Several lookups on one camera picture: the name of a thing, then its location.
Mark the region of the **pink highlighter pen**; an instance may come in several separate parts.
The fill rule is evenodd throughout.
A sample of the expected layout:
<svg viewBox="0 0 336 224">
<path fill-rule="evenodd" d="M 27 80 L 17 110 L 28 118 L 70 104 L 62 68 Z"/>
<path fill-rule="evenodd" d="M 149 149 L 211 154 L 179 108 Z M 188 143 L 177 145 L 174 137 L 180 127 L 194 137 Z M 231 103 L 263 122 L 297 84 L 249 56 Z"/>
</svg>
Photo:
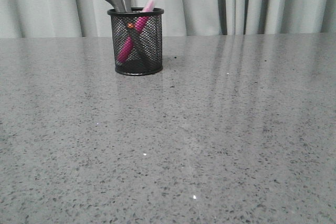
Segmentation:
<svg viewBox="0 0 336 224">
<path fill-rule="evenodd" d="M 141 10 L 141 12 L 143 13 L 152 12 L 155 8 L 155 5 L 156 5 L 156 0 L 148 0 L 146 5 Z M 130 35 L 126 39 L 121 51 L 118 54 L 117 61 L 119 63 L 126 62 L 129 54 L 131 53 L 133 49 L 133 40 L 131 38 L 132 32 L 135 32 L 135 35 L 139 35 L 140 33 L 142 33 L 142 30 L 144 29 L 149 18 L 150 18 L 149 16 L 141 16 L 136 20 L 135 23 L 126 24 L 126 28 L 130 32 Z"/>
</svg>

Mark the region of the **black mesh pen holder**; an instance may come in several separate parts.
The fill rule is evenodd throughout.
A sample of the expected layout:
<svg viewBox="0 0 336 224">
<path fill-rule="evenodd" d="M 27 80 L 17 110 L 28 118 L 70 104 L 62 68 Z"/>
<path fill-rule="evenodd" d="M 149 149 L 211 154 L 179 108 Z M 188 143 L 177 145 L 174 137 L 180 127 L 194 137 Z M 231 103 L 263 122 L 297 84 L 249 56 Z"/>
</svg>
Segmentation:
<svg viewBox="0 0 336 224">
<path fill-rule="evenodd" d="M 143 13 L 142 8 L 132 8 L 132 13 L 117 13 L 115 9 L 110 9 L 107 14 L 111 20 L 112 42 L 114 51 L 115 71 L 128 76 L 145 76 L 154 74 L 163 69 L 162 63 L 162 15 L 164 10 L 154 8 L 152 12 Z M 149 16 L 142 33 L 140 34 L 145 54 L 150 63 L 150 70 L 146 70 L 140 57 L 133 48 L 125 63 L 118 64 L 117 57 L 122 49 L 128 32 L 124 26 L 126 22 L 135 22 L 141 16 Z"/>
</svg>

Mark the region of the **grey curtain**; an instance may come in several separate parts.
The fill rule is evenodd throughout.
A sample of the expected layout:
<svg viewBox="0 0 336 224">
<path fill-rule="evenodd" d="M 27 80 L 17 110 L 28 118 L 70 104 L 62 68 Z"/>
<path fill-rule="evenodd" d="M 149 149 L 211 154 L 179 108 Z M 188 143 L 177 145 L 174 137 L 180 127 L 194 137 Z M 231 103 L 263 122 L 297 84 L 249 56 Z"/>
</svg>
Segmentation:
<svg viewBox="0 0 336 224">
<path fill-rule="evenodd" d="M 136 7 L 147 0 L 133 0 Z M 335 32 L 335 0 L 157 0 L 163 34 Z M 108 37 L 104 0 L 1 0 L 1 37 Z"/>
</svg>

